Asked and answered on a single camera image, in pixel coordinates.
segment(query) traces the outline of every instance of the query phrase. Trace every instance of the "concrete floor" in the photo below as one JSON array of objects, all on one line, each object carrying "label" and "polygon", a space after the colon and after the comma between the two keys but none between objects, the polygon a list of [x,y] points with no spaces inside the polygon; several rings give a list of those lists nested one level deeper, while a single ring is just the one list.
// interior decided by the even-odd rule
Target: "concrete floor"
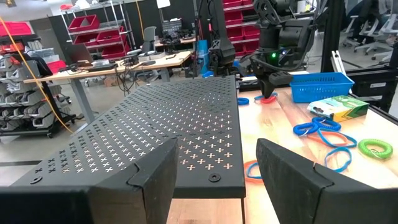
[{"label": "concrete floor", "polygon": [[[341,48],[341,56],[344,60],[355,63],[362,67],[373,65],[376,62],[371,60],[372,55],[365,56],[363,52],[353,52],[350,48]],[[322,54],[322,40],[318,37],[315,41],[311,52],[308,54],[308,61],[311,64],[308,68],[309,72],[319,72]],[[351,65],[345,65],[346,69],[353,69]],[[184,77],[178,77],[177,74],[171,78],[171,81],[184,80]],[[72,113],[81,113],[80,107],[76,101],[76,96],[73,94],[70,85],[63,83],[62,93],[70,96],[72,105],[70,108]],[[124,96],[123,92],[116,87],[104,87],[102,83],[91,83],[90,87],[85,88],[91,108],[94,111],[103,113],[120,102]],[[398,99],[395,97],[391,108],[391,114],[398,116]],[[70,128],[76,131],[85,123],[84,120],[76,122]],[[0,142],[0,185],[7,186],[15,182],[19,177],[24,175],[34,166],[1,166],[2,162],[15,162],[15,161],[40,161],[46,159],[55,150],[63,147],[70,138],[70,133],[61,131],[55,135],[53,139],[46,136],[13,136],[3,137]]]}]

